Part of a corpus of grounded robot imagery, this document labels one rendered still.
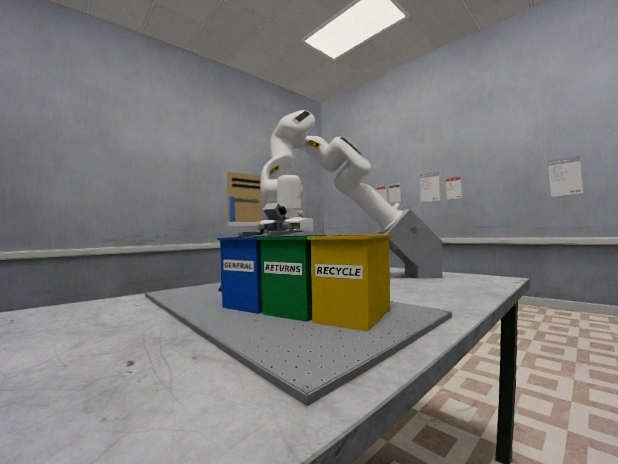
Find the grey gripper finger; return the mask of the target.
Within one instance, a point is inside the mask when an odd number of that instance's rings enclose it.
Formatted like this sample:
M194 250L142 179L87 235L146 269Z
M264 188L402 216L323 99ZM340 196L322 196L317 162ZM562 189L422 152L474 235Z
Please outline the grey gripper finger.
M276 236L281 236L281 235L292 233L292 223L283 222L279 224L280 224L280 231L268 231L267 237L276 237ZM286 230L286 231L281 231L281 230Z
M239 232L239 237L253 237L253 235L262 235L264 230L267 231L276 231L277 223L267 223L267 224L259 224L257 232Z

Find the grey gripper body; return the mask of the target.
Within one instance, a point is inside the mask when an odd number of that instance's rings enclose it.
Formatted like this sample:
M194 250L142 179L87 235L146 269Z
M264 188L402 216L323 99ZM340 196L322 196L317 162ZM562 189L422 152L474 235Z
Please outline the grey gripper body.
M290 219L281 219L281 220L264 220L260 221L260 224L267 223L277 223L277 230L280 231L280 224L283 222L292 223L292 233L297 232L313 232L313 219L306 219L301 217L294 217Z

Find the green returns bin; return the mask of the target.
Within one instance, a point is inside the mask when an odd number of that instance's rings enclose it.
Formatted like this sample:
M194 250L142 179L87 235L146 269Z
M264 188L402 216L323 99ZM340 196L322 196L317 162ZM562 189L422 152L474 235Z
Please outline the green returns bin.
M257 237L261 245L262 314L312 320L311 240L303 235Z

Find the blue bin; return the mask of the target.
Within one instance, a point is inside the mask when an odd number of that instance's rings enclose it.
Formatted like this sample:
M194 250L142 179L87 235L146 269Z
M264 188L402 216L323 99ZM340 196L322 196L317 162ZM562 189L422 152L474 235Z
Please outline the blue bin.
M257 237L220 240L222 308L262 313L261 251Z

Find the yellow recycle bin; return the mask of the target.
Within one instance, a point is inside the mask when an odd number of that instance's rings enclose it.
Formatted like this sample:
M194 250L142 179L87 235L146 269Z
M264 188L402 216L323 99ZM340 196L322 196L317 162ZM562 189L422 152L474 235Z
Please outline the yellow recycle bin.
M369 331L389 311L389 237L392 234L307 237L313 323Z

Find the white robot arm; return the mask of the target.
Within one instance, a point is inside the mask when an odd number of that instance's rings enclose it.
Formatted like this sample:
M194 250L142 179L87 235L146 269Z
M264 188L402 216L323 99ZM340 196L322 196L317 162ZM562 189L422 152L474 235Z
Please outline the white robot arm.
M297 111L283 117L271 136L272 159L261 173L261 195L267 202L263 211L269 220L301 217L303 187L295 175L270 177L290 169L295 162L293 148L308 152L327 172L335 172L345 160L348 163L334 179L335 187L352 199L384 233L402 216L399 203L391 207L372 187L360 183L371 171L367 159L343 137L327 144L321 137L308 136L315 125L314 116L308 111ZM360 184L359 184L360 183ZM394 221L395 220L395 221Z

